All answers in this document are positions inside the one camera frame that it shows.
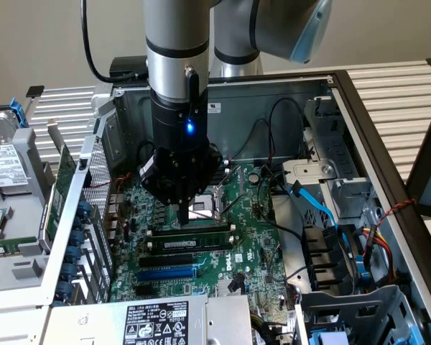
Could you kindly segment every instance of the motherboard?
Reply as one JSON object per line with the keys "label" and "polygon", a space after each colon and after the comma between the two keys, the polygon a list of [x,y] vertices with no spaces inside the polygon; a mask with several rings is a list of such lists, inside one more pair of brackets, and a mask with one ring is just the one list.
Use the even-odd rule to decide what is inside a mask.
{"label": "motherboard", "polygon": [[[260,168],[241,165],[227,173],[197,196],[185,226],[137,181],[125,184],[122,195],[113,198],[124,200],[113,212],[118,226],[111,302],[246,294],[251,310],[264,320],[287,320],[285,284],[267,272],[279,237],[259,214],[261,207],[269,212],[266,185],[257,203]],[[281,253],[271,274],[284,276]]]}

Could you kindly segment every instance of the metal grille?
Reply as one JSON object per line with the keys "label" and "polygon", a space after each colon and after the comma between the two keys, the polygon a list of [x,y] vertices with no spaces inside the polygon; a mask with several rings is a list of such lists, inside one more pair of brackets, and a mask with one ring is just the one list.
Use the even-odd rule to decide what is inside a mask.
{"label": "metal grille", "polygon": [[111,176],[108,172],[106,154],[103,151],[103,145],[100,138],[96,138],[89,169],[93,178],[91,185],[99,187],[84,188],[83,195],[85,196],[86,201],[91,205],[97,205],[99,215],[103,220],[106,215]]}

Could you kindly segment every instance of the cable connector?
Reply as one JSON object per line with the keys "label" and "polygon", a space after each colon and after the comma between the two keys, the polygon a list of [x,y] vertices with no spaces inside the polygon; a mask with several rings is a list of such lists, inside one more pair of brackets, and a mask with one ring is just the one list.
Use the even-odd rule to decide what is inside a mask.
{"label": "cable connector", "polygon": [[302,184],[299,182],[299,180],[296,180],[295,183],[292,185],[292,192],[295,196],[298,198],[300,197],[300,190],[303,188]]}
{"label": "cable connector", "polygon": [[373,226],[371,226],[371,230],[369,232],[369,237],[367,238],[367,242],[366,242],[366,251],[364,254],[364,261],[363,261],[365,268],[369,267],[369,263],[370,263],[371,258],[372,258],[372,252],[374,250],[375,232],[376,232],[376,225],[373,225]]}

